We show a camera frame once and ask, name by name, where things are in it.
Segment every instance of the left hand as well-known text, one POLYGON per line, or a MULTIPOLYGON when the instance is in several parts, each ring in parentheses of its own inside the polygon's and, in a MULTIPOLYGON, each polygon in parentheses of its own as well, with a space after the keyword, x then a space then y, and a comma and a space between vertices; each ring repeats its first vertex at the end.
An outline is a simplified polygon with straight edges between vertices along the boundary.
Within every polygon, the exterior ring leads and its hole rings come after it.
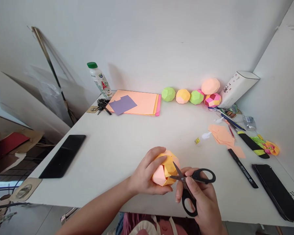
POLYGON ((171 186, 160 186, 155 184, 151 177, 157 168, 163 163, 167 156, 157 158, 159 154, 166 151, 165 147, 154 147, 148 151, 142 159, 135 172, 129 178, 129 189, 134 194, 160 194, 164 195, 167 192, 172 192, 171 186))

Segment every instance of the smartphone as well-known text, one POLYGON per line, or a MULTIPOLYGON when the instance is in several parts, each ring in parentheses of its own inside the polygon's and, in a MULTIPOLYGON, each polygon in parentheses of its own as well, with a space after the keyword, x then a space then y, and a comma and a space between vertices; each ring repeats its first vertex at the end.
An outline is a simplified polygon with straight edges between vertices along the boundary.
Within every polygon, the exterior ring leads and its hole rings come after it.
POLYGON ((253 164, 252 168, 282 218, 294 222, 294 199, 274 173, 271 166, 267 164, 253 164))
POLYGON ((86 135, 69 135, 39 178, 50 179, 63 177, 85 138, 86 135))

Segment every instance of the hand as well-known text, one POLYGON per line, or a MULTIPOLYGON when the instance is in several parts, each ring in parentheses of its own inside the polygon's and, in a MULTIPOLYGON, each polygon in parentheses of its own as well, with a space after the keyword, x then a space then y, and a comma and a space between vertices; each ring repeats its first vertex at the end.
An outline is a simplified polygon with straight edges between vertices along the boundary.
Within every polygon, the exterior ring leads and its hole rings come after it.
MULTIPOLYGON (((189 190, 196 199, 198 215, 195 221, 198 223, 201 233, 204 235, 227 234, 222 225, 220 210, 218 207, 217 196, 212 184, 195 182, 191 177, 198 168, 185 167, 181 172, 187 176, 186 183, 189 190)), ((204 172, 200 173, 202 178, 208 178, 204 172)), ((176 186, 176 202, 180 203, 183 193, 183 183, 178 181, 176 186)))
POLYGON ((171 186, 160 186, 152 182, 151 177, 156 169, 163 163, 167 156, 157 158, 159 154, 166 151, 165 147, 154 147, 148 151, 142 159, 135 172, 129 178, 129 188, 134 194, 161 194, 172 192, 171 186))

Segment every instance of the stack of paper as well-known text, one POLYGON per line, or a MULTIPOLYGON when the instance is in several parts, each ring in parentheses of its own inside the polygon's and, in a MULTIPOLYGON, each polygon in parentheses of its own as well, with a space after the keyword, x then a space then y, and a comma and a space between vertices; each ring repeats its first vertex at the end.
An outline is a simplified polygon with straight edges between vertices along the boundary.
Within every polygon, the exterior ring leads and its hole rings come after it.
POLYGON ((117 115, 126 113, 159 116, 160 105, 161 95, 117 90, 106 108, 117 115))
POLYGON ((246 158, 242 148, 240 146, 234 146, 235 139, 225 126, 210 125, 208 130, 211 131, 218 144, 225 145, 228 149, 232 149, 239 158, 246 158))

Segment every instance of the paper polyhedron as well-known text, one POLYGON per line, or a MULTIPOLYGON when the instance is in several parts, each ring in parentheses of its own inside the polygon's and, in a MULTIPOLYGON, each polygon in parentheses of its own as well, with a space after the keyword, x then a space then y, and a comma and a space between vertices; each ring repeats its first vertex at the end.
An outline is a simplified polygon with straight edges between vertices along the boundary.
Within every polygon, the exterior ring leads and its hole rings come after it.
POLYGON ((176 101, 180 104, 187 103, 190 99, 190 93, 186 89, 178 90, 176 94, 176 101))
POLYGON ((220 82, 216 78, 209 78, 202 84, 202 92, 205 95, 216 93, 220 88, 220 82))
POLYGON ((157 168, 151 179, 153 182, 159 184, 160 186, 174 184, 176 180, 170 178, 170 176, 178 175, 173 162, 180 168, 179 159, 171 151, 168 150, 164 153, 159 154, 155 159, 161 156, 167 156, 167 159, 157 168))
POLYGON ((217 93, 207 95, 205 99, 205 105, 208 107, 216 107, 221 103, 221 96, 217 93))
POLYGON ((166 102, 172 101, 175 97, 175 90, 171 87, 166 87, 163 89, 161 97, 166 102))
POLYGON ((200 104, 204 100, 204 93, 201 90, 194 90, 190 94, 189 101, 192 104, 200 104))

